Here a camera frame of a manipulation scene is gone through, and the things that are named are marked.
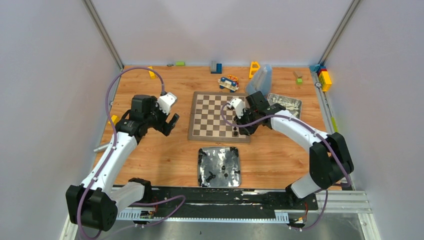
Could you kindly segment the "wooden chessboard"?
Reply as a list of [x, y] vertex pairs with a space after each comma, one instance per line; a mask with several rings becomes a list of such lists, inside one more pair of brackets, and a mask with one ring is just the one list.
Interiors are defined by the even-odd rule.
[[247, 135], [233, 136], [233, 126], [227, 124], [236, 116], [233, 110], [224, 109], [221, 116], [221, 108], [233, 98], [246, 100], [246, 93], [236, 92], [212, 92], [195, 91], [192, 97], [190, 120], [188, 128], [188, 140], [207, 141], [221, 143], [249, 143], [251, 138]]

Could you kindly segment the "translucent blue plastic container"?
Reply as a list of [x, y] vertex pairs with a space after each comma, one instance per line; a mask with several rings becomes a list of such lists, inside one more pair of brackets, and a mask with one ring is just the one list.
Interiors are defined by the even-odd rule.
[[245, 92], [252, 95], [258, 91], [266, 97], [272, 89], [273, 68], [270, 64], [261, 66], [245, 87]]

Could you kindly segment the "colourful toy car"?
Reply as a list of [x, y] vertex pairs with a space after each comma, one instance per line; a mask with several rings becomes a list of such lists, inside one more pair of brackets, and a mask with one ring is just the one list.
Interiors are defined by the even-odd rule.
[[231, 93], [239, 89], [239, 79], [233, 75], [222, 76], [217, 82], [220, 89], [228, 89]]

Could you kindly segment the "silver tray white pieces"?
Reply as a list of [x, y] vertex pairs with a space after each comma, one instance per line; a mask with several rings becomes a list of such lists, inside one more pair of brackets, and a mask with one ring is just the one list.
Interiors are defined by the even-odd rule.
[[270, 105], [280, 104], [285, 107], [292, 115], [300, 119], [302, 114], [302, 101], [296, 98], [269, 93], [267, 100]]

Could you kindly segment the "silver tray black pieces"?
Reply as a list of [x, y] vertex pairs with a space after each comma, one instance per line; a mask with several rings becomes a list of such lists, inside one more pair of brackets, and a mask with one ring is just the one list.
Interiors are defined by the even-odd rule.
[[198, 150], [197, 182], [202, 188], [236, 188], [242, 183], [239, 150], [235, 146]]

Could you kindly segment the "grey cylinder tube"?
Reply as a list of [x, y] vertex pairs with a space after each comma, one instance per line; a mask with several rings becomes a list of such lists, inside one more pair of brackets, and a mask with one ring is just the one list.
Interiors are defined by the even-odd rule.
[[104, 152], [107, 148], [108, 148], [108, 146], [110, 145], [110, 143], [109, 142], [107, 142], [107, 143], [104, 143], [104, 144], [101, 144], [101, 145], [99, 145], [99, 146], [97, 146], [94, 150], [93, 150], [93, 152], [94, 153], [102, 153], [102, 152]]

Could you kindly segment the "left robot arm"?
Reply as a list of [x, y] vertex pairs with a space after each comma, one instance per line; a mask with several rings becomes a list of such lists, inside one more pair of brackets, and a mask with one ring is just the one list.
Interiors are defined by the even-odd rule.
[[160, 97], [138, 94], [131, 108], [116, 123], [115, 133], [91, 173], [80, 185], [70, 185], [65, 193], [70, 221], [73, 224], [109, 231], [118, 214], [133, 203], [142, 207], [153, 201], [148, 180], [132, 178], [118, 190], [112, 190], [115, 180], [129, 155], [136, 149], [148, 129], [168, 136], [179, 115], [167, 118], [177, 97], [171, 92]]

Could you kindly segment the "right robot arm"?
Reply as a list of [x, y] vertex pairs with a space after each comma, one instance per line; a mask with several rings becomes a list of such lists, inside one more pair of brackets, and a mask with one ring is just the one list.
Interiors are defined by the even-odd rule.
[[310, 126], [285, 106], [270, 104], [260, 91], [244, 100], [233, 98], [225, 107], [235, 111], [233, 121], [228, 120], [227, 124], [238, 128], [240, 135], [250, 136], [259, 126], [266, 126], [285, 135], [308, 153], [309, 172], [286, 187], [285, 201], [290, 208], [298, 209], [307, 196], [327, 190], [342, 179], [346, 179], [348, 186], [352, 184], [349, 175], [354, 171], [354, 164], [340, 133], [330, 134]]

